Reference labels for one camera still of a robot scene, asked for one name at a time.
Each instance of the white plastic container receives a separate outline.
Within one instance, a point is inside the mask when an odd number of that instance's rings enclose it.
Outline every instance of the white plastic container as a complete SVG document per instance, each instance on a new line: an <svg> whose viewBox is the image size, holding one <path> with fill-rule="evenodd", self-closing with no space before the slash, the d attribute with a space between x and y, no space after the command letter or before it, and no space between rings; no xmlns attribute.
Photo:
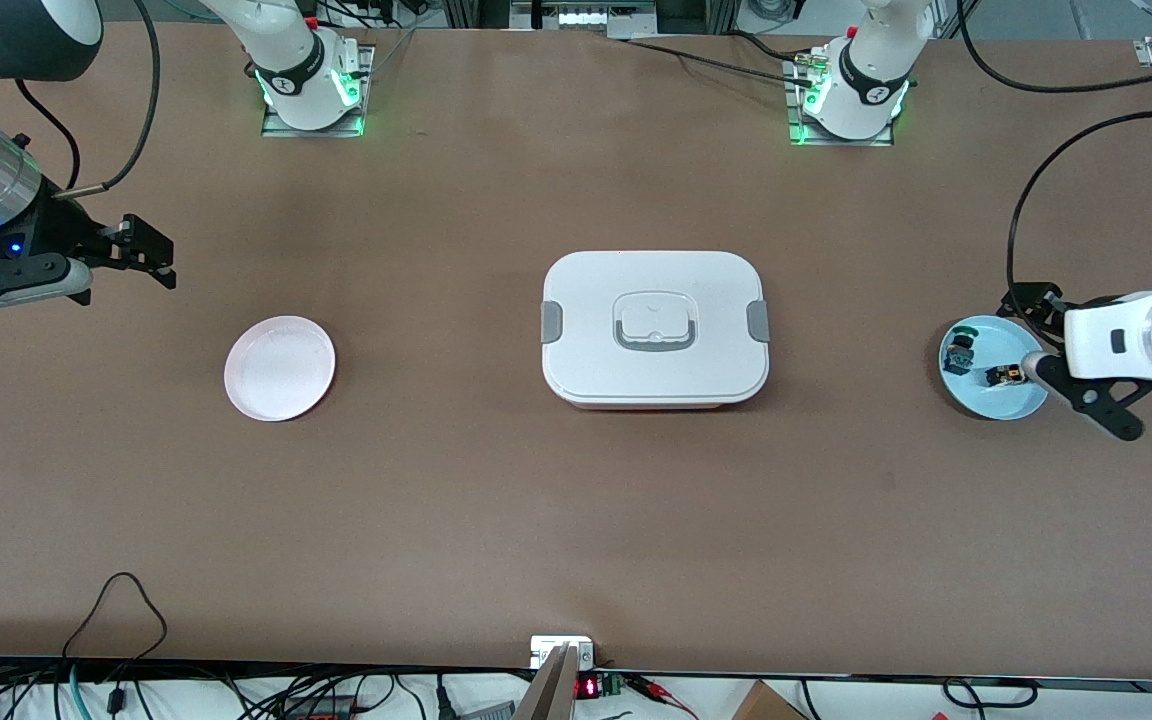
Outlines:
<svg viewBox="0 0 1152 720"><path fill-rule="evenodd" d="M573 252L545 275L545 382L576 407L705 409L767 381L758 272L712 251Z"/></svg>

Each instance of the black strap band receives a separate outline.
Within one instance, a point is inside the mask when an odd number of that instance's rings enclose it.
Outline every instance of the black strap band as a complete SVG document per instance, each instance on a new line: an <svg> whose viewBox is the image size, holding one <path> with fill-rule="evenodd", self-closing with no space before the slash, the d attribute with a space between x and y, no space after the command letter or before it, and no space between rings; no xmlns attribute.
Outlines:
<svg viewBox="0 0 1152 720"><path fill-rule="evenodd" d="M856 94L861 96L861 101L865 105L882 105L900 91L905 84L905 79L909 79L909 73L887 82L874 79L861 73L851 61L850 43L842 46L842 53L838 54L838 65L842 67L842 79L847 85L855 88Z"/></svg>
<svg viewBox="0 0 1152 720"><path fill-rule="evenodd" d="M323 68L326 55L323 38L317 33L312 35L314 36L314 48L310 50L310 54L301 60L296 67L274 71L262 68L259 65L255 66L256 73L260 74L262 81L270 90L276 94L301 94L301 89L305 85L306 79L313 77Z"/></svg>

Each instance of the blue plate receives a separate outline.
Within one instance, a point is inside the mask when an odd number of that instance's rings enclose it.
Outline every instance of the blue plate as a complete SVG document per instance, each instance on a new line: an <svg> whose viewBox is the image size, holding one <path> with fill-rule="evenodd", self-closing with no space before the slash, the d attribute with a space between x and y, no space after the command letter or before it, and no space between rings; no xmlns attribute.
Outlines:
<svg viewBox="0 0 1152 720"><path fill-rule="evenodd" d="M972 344L972 370L964 376L946 373L946 348L950 347L954 336L958 334L955 331L963 327L977 331ZM1038 340L1021 325L993 314L975 314L958 320L950 332L945 333L935 365L941 370L941 381L946 389L968 410L992 420L1018 420L1043 407L1043 401L1047 400L1047 391L1037 382L990 387L984 372L998 365L1020 364L1025 355L1041 349Z"/></svg>

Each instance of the brown tabletop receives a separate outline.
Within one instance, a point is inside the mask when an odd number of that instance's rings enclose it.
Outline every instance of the brown tabletop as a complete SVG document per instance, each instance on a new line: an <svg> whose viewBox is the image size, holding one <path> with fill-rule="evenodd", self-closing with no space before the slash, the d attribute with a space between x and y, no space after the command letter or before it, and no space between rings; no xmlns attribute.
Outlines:
<svg viewBox="0 0 1152 720"><path fill-rule="evenodd" d="M996 309L1029 173L1152 85L1020 94L933 41L895 149L809 149L776 83L590 35L430 31L381 73L365 137L263 141L227 29L160 36L145 156L83 202L174 237L179 289L99 272L91 306L0 311L0 653L58 652L126 569L170 621L164 657L518 665L532 632L584 632L622 667L1152 679L1152 396L1121 444L1053 401L968 418L932 367L952 320ZM1030 81L1139 71L1121 41L986 50ZM123 162L146 86L127 24L36 89L84 183ZM68 172L10 83L0 126ZM591 249L749 259L760 395L554 396L541 279ZM1018 264L1074 300L1152 287L1152 122L1051 170ZM283 424L221 384L272 314L338 346L329 395ZM124 585L76 652L152 630Z"/></svg>

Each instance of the white bracket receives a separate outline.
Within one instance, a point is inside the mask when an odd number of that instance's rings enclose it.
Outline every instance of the white bracket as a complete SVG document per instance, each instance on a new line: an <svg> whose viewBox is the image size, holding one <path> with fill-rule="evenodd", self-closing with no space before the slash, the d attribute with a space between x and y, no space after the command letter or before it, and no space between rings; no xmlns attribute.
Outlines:
<svg viewBox="0 0 1152 720"><path fill-rule="evenodd" d="M532 670L539 670L545 659L550 657L550 651L566 646L566 644L575 644L576 650L579 651L577 657L582 673L594 668L594 642L586 638L585 635L531 635L531 665L529 666Z"/></svg>

